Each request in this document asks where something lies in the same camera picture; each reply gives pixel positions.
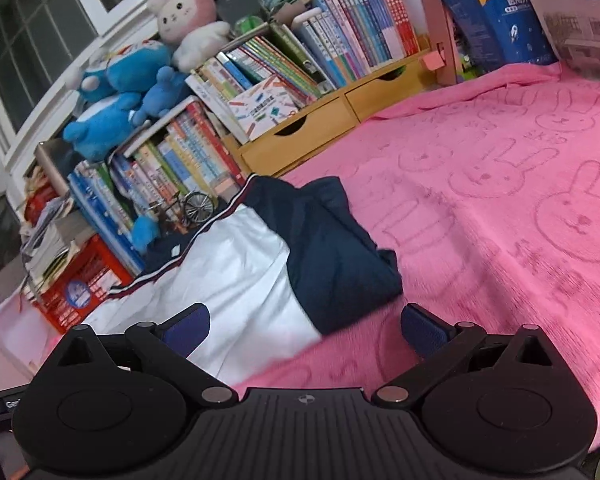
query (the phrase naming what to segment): striped trim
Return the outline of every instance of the striped trim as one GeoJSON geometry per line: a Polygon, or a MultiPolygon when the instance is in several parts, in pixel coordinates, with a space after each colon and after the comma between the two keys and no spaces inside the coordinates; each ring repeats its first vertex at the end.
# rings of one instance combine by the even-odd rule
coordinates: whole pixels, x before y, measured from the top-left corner
{"type": "Polygon", "coordinates": [[[127,286],[124,286],[124,287],[112,286],[111,289],[109,290],[109,293],[106,296],[106,300],[118,300],[119,298],[124,298],[125,296],[133,294],[141,286],[146,285],[147,283],[156,282],[165,273],[169,272],[171,269],[174,269],[175,267],[178,267],[180,265],[180,263],[182,262],[182,260],[187,256],[187,253],[189,253],[189,250],[192,247],[193,243],[196,241],[196,239],[198,238],[198,236],[201,233],[208,231],[210,229],[210,227],[214,224],[214,222],[216,222],[217,220],[226,218],[227,216],[229,216],[235,212],[236,208],[244,201],[244,197],[246,196],[246,192],[248,190],[248,187],[250,186],[250,183],[257,176],[258,175],[256,173],[250,174],[250,176],[247,178],[247,182],[244,184],[244,187],[240,190],[240,192],[236,196],[234,196],[231,199],[231,202],[229,202],[229,205],[227,206],[227,208],[224,209],[223,211],[219,212],[218,214],[216,214],[216,216],[213,216],[209,220],[207,220],[202,225],[202,227],[198,230],[198,232],[193,235],[193,237],[187,244],[187,247],[184,249],[184,251],[182,251],[179,254],[179,256],[176,256],[174,259],[166,262],[162,267],[160,267],[160,269],[154,270],[154,272],[151,272],[149,274],[143,274],[142,276],[139,276],[138,278],[133,280],[131,283],[129,283],[129,285],[127,285],[127,286]]]}

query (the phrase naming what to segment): blue small toy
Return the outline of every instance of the blue small toy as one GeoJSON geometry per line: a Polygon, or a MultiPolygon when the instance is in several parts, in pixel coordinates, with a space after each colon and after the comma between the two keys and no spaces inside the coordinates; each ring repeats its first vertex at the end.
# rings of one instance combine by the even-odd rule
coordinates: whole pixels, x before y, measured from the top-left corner
{"type": "Polygon", "coordinates": [[[62,138],[88,161],[100,162],[134,130],[129,115],[141,100],[137,92],[104,98],[68,124],[62,138]]]}
{"type": "Polygon", "coordinates": [[[148,216],[139,216],[131,228],[131,243],[140,254],[146,254],[149,244],[160,238],[158,222],[148,216]]]}
{"type": "Polygon", "coordinates": [[[185,83],[186,74],[176,72],[170,66],[158,70],[157,83],[145,94],[142,106],[134,114],[132,123],[141,126],[149,118],[164,117],[169,110],[191,94],[185,83]]]}
{"type": "Polygon", "coordinates": [[[64,86],[75,90],[88,103],[96,103],[116,93],[107,80],[107,53],[98,49],[90,58],[86,68],[69,70],[64,86]]]}
{"type": "Polygon", "coordinates": [[[169,47],[145,40],[121,49],[107,65],[107,80],[118,92],[147,92],[156,83],[158,70],[171,64],[169,47]]]}

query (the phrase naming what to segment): black device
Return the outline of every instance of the black device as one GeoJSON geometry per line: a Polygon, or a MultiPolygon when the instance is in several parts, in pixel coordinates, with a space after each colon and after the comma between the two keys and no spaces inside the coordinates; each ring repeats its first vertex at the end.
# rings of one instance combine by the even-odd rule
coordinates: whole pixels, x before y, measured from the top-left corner
{"type": "Polygon", "coordinates": [[[78,325],[26,389],[0,393],[0,430],[13,415],[27,480],[586,478],[596,413],[539,326],[487,335],[409,304],[411,329],[414,317],[435,330],[414,341],[429,356],[369,400],[358,388],[239,400],[186,359],[208,333],[200,304],[124,335],[78,325]]]}

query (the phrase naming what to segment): bed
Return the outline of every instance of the bed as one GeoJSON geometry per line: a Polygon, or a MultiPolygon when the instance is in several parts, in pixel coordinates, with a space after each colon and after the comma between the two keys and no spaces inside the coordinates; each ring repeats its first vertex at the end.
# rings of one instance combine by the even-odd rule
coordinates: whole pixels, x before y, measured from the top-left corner
{"type": "Polygon", "coordinates": [[[600,445],[600,82],[509,65],[420,94],[284,179],[327,175],[397,253],[404,295],[238,389],[372,391],[418,361],[399,329],[415,301],[490,333],[540,324],[596,408],[600,445]]]}

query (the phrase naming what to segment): silver screw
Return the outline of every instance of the silver screw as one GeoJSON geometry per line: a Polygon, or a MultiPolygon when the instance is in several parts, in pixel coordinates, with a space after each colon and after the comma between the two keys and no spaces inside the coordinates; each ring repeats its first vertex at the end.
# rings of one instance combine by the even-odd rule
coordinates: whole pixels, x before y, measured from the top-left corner
{"type": "Polygon", "coordinates": [[[377,393],[386,402],[402,402],[409,397],[408,391],[400,386],[383,386],[377,393]]]}
{"type": "Polygon", "coordinates": [[[225,388],[224,386],[212,386],[202,392],[202,398],[205,399],[206,402],[221,404],[222,402],[231,400],[233,394],[234,393],[229,388],[225,388]]]}

